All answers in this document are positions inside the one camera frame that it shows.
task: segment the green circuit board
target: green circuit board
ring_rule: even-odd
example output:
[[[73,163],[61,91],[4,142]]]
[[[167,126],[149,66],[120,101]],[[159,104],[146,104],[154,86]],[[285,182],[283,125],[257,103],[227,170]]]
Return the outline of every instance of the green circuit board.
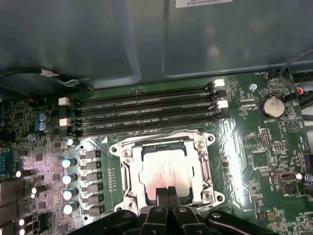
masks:
[[[291,74],[285,77],[292,81]],[[210,98],[199,94],[208,92],[208,84],[215,94]],[[19,202],[19,217],[30,211],[50,212],[50,226],[43,234],[56,235],[65,233],[65,225],[67,231],[72,231],[112,213],[124,193],[120,160],[109,151],[113,144],[134,136],[198,129],[216,137],[208,148],[210,168],[214,190],[222,192],[226,200],[215,209],[280,234],[313,231],[313,198],[305,193],[312,183],[299,178],[299,174],[304,176],[313,170],[304,158],[311,151],[298,101],[282,101],[284,112],[280,117],[267,117],[260,111],[264,100],[283,100],[291,92],[278,78],[255,72],[69,94],[69,135],[79,141],[76,147],[68,146],[68,136],[59,130],[58,97],[47,97],[44,105],[36,107],[26,101],[4,103],[2,111],[12,118],[9,129],[16,133],[11,149],[17,167],[37,172],[26,182],[25,194],[30,195],[30,187],[38,182],[48,185],[48,190],[37,198]],[[138,102],[144,99],[147,103]],[[216,106],[221,100],[228,101],[227,107]],[[47,132],[37,127],[38,113],[50,116]],[[36,135],[33,142],[27,139],[29,134]],[[27,155],[21,156],[23,150]],[[100,216],[89,216],[90,205],[84,202],[90,195],[84,190],[89,183],[80,178],[86,175],[81,166],[88,160],[80,156],[95,150],[101,151],[97,161],[101,162],[103,174],[103,211]],[[78,164],[63,169],[64,158],[76,158]],[[295,172],[297,179],[283,182],[281,172]],[[62,176],[69,173],[78,174],[79,179],[65,186]],[[73,199],[79,208],[70,216],[63,213],[68,202],[62,193],[67,188],[79,189]],[[43,201],[44,208],[39,206]]]

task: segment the capacitor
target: capacitor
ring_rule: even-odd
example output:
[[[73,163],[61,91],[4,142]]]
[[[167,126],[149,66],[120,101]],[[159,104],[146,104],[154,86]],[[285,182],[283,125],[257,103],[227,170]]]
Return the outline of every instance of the capacitor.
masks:
[[[33,221],[33,215],[30,214],[28,216],[25,216],[23,219],[20,219],[19,220],[19,225],[20,226],[24,226],[25,224],[28,224],[28,223],[30,223],[32,221]]]
[[[306,174],[306,175],[304,176],[304,180],[305,180],[305,182],[307,182],[307,183],[312,183],[312,182],[313,182],[313,175],[311,175],[311,174]]]
[[[31,189],[31,193],[32,194],[36,194],[36,193],[41,193],[47,190],[47,186],[46,185],[39,185],[39,186],[35,186]]]
[[[285,112],[285,104],[272,95],[261,102],[260,111],[266,118],[279,118]]]
[[[67,139],[66,141],[68,146],[77,146],[78,145],[78,140],[74,140],[72,138]]]
[[[38,130],[43,132],[48,132],[50,130],[50,125],[48,125],[45,122],[39,122],[38,123]]]
[[[20,235],[25,235],[27,233],[30,233],[31,231],[33,231],[33,225],[32,224],[28,224],[26,225],[24,228],[22,228],[19,232]]]
[[[63,176],[62,182],[65,185],[68,185],[69,183],[72,183],[78,179],[77,174],[68,174]]]
[[[2,120],[10,120],[10,119],[11,119],[11,117],[10,117],[10,115],[9,115],[9,114],[2,113],[2,114],[1,114],[1,119],[2,119]]]
[[[78,208],[78,202],[70,202],[69,204],[65,205],[63,208],[64,214],[71,214],[74,210]]]
[[[10,127],[10,126],[11,126],[11,122],[5,121],[5,120],[0,121],[0,127]]]
[[[71,198],[75,197],[78,194],[78,189],[76,188],[70,188],[64,191],[63,198],[65,200],[70,200]]]
[[[20,177],[27,177],[27,176],[31,176],[33,173],[31,172],[31,170],[18,170],[15,173],[15,176],[20,178]]]
[[[70,166],[74,166],[77,164],[77,160],[75,158],[65,158],[63,161],[62,161],[62,166],[64,168],[68,168]]]
[[[47,122],[50,120],[50,116],[44,113],[37,114],[37,119],[40,122]]]
[[[35,139],[36,139],[36,135],[35,135],[34,133],[31,133],[31,134],[29,134],[29,135],[27,136],[27,140],[28,140],[29,142],[34,142]]]

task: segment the chip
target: chip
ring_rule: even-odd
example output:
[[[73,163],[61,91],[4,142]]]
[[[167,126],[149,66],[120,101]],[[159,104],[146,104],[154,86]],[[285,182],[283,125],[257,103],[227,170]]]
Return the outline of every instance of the chip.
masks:
[[[274,221],[275,219],[276,219],[276,215],[275,215],[275,212],[273,212],[273,211],[268,211],[267,213],[266,213],[266,216],[267,216],[267,218],[268,218],[268,220],[271,220],[271,221]]]
[[[26,157],[28,154],[26,149],[19,150],[19,157]]]
[[[264,212],[257,212],[258,220],[265,220]]]
[[[52,175],[52,181],[59,181],[61,178],[60,174],[54,174]]]
[[[54,144],[54,147],[55,147],[55,148],[60,148],[60,147],[61,147],[61,143],[55,143],[55,144]]]
[[[35,161],[39,162],[43,160],[43,154],[42,153],[38,153],[35,156]]]
[[[38,204],[38,208],[39,208],[39,209],[45,209],[45,202],[40,202],[40,203]]]
[[[257,196],[251,196],[251,202],[252,203],[257,203],[258,202],[258,197]]]
[[[68,228],[68,223],[59,224],[59,232],[66,233]]]

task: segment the blue capacitor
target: blue capacitor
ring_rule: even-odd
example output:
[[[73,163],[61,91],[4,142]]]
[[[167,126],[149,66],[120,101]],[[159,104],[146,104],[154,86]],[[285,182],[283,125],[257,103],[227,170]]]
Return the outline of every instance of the blue capacitor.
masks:
[[[48,114],[40,113],[37,114],[37,119],[40,122],[47,122],[50,120],[50,116]]]
[[[38,130],[43,131],[43,132],[48,132],[50,130],[50,126],[46,124],[45,122],[39,122]]]

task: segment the electrolytic capacitor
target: electrolytic capacitor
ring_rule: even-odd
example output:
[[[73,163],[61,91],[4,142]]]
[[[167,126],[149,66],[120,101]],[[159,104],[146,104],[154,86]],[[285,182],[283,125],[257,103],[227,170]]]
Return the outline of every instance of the electrolytic capacitor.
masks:
[[[70,200],[71,198],[75,197],[78,194],[78,189],[70,188],[63,193],[63,198],[65,200]]]
[[[67,139],[66,143],[67,143],[68,146],[72,146],[73,147],[73,146],[78,145],[78,140],[74,140],[72,138],[69,138],[69,139]]]
[[[62,166],[64,168],[68,168],[70,166],[74,166],[77,164],[77,160],[75,158],[65,158],[63,161],[62,161]]]
[[[36,135],[35,135],[34,133],[31,133],[31,134],[29,134],[29,135],[27,136],[27,140],[28,140],[29,142],[34,142],[35,139],[36,139]]]
[[[43,132],[48,132],[50,130],[50,125],[48,125],[45,122],[39,122],[38,123],[38,130]]]
[[[69,204],[65,205],[65,207],[63,208],[63,212],[64,214],[72,214],[72,212],[76,210],[78,206],[78,202],[70,202]]]
[[[33,221],[33,215],[30,214],[28,216],[25,216],[23,219],[20,219],[19,220],[19,225],[20,226],[24,226],[25,224],[28,224],[28,223],[30,223],[32,221]]]
[[[15,176],[20,178],[20,177],[27,177],[27,176],[31,176],[33,173],[31,172],[31,170],[18,170],[15,173]]]
[[[39,185],[39,186],[35,186],[31,189],[31,193],[32,194],[36,194],[36,193],[41,193],[47,190],[47,186],[46,185]]]
[[[307,182],[307,183],[312,183],[312,182],[313,182],[313,175],[311,175],[311,174],[306,174],[306,175],[304,176],[304,180],[305,180],[305,182]]]
[[[69,183],[72,183],[78,179],[77,174],[68,174],[63,176],[62,182],[65,185],[68,185]]]
[[[37,114],[37,119],[40,122],[47,122],[50,120],[50,116],[44,113]]]
[[[27,233],[30,233],[31,231],[33,231],[33,224],[28,224],[20,230],[19,234],[25,235]]]

